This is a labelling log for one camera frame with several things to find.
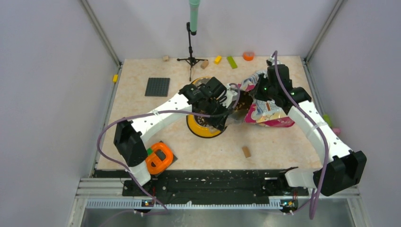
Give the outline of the pink blue pet food bag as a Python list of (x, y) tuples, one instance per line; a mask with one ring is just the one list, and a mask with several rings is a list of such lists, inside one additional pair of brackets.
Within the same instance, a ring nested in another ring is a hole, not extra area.
[(247, 115), (243, 123), (251, 123), (265, 127), (288, 128), (295, 124), (282, 108), (274, 101), (260, 101), (253, 97), (253, 89), (259, 77), (266, 76), (266, 70), (258, 70), (238, 84), (240, 99), (234, 112), (246, 110)]

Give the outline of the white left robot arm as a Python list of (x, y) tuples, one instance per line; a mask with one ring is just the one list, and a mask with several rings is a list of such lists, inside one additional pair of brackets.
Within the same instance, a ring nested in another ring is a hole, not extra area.
[(222, 84), (216, 77), (198, 85), (185, 85), (171, 99), (152, 111), (123, 118), (116, 124), (113, 143), (128, 167), (128, 173), (143, 186), (151, 179), (145, 144), (157, 132), (185, 115), (204, 120), (207, 130), (222, 133), (228, 116), (239, 102), (240, 89), (236, 83)]

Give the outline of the clear plastic scoop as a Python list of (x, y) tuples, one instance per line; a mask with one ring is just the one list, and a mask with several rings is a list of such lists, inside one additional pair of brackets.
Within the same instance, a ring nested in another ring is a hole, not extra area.
[(229, 126), (231, 124), (242, 124), (244, 122), (246, 115), (247, 115), (246, 110), (233, 112), (227, 117), (225, 126)]

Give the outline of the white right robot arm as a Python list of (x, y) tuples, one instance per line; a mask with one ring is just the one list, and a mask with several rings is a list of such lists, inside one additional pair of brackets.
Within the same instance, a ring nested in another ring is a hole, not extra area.
[(318, 189), (331, 196), (360, 183), (367, 157), (353, 151), (333, 132), (302, 87), (293, 87), (289, 68), (269, 63), (256, 85), (256, 100), (273, 101), (302, 130), (318, 154), (322, 168), (292, 167), (279, 179), (286, 187)]

